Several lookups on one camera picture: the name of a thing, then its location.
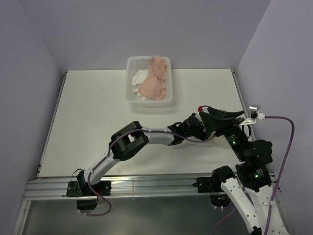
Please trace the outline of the mesh laundry bag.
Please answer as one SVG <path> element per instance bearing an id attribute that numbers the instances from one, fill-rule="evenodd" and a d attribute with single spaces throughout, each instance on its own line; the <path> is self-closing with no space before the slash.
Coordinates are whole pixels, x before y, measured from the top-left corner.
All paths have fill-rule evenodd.
<path id="1" fill-rule="evenodd" d="M 219 137 L 216 137 L 212 135 L 212 139 L 209 141 L 211 147 L 220 147 L 224 149 L 230 149 L 230 145 L 227 142 L 226 138 L 221 135 Z"/>

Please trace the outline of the pink bra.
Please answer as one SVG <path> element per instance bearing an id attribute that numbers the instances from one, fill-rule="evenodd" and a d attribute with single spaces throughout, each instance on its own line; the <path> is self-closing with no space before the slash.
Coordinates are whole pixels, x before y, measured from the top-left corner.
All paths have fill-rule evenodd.
<path id="1" fill-rule="evenodd" d="M 168 74 L 168 64 L 159 55 L 149 59 L 149 72 L 139 88 L 139 92 L 151 99 L 162 100 L 166 96 L 165 84 Z"/>

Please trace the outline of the white bra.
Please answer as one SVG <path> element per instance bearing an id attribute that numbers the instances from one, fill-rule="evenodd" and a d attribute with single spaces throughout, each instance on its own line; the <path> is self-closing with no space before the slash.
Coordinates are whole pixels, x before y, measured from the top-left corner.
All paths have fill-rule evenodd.
<path id="1" fill-rule="evenodd" d="M 135 93 L 137 96 L 141 97 L 141 100 L 145 101 L 149 99 L 148 97 L 142 95 L 139 92 L 139 88 L 144 82 L 145 78 L 148 75 L 148 70 L 138 70 L 137 73 L 133 76 L 132 78 L 132 91 Z"/>

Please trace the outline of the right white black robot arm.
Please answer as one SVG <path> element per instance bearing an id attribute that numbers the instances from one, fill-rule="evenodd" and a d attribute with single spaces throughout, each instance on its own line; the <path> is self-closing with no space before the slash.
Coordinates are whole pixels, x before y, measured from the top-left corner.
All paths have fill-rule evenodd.
<path id="1" fill-rule="evenodd" d="M 234 174 L 222 166 L 212 173 L 212 187 L 225 192 L 251 235 L 289 234 L 275 203 L 278 183 L 273 184 L 267 169 L 272 162 L 272 143 L 266 140 L 249 141 L 242 129 L 258 120 L 273 119 L 258 106 L 251 106 L 251 116 L 242 118 L 243 111 L 227 112 L 210 106 L 200 116 L 206 130 L 215 137 L 224 136 L 240 164 Z"/>

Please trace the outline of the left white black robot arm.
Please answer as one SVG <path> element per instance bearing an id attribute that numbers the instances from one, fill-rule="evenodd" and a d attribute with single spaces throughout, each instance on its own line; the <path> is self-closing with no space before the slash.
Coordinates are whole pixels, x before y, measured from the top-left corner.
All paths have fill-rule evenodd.
<path id="1" fill-rule="evenodd" d="M 146 145 L 174 146 L 183 141 L 203 143 L 212 138 L 214 134 L 206 131 L 195 113 L 183 122 L 161 129 L 151 129 L 133 121 L 111 136 L 108 152 L 99 161 L 88 169 L 76 170 L 78 175 L 75 181 L 68 183 L 66 197 L 109 196 L 111 181 L 102 181 L 102 177 L 117 163 L 134 157 Z"/>

